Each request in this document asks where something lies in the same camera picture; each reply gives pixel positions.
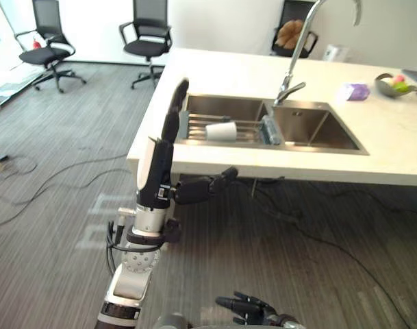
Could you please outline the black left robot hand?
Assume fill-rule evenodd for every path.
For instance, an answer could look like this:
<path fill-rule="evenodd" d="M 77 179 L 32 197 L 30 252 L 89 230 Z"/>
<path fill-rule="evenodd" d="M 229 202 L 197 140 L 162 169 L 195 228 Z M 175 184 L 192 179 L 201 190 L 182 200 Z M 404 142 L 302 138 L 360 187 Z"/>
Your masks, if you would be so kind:
<path fill-rule="evenodd" d="M 189 87 L 183 78 L 177 85 L 160 138 L 149 137 L 144 156 L 137 169 L 136 203 L 150 210 L 166 209 L 170 201 L 177 204 L 204 202 L 225 190 L 238 176 L 238 170 L 230 167 L 217 175 L 206 175 L 171 183 L 174 144 L 179 131 L 179 113 Z"/>

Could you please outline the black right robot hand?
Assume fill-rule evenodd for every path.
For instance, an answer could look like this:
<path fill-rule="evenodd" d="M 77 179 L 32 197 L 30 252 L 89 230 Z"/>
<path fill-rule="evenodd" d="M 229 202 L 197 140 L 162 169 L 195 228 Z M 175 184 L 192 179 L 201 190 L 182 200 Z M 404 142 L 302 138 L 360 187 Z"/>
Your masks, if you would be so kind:
<path fill-rule="evenodd" d="M 276 310 L 262 300 L 235 291 L 235 298 L 218 296 L 216 304 L 238 315 L 233 322 L 241 325 L 279 326 L 280 318 Z"/>

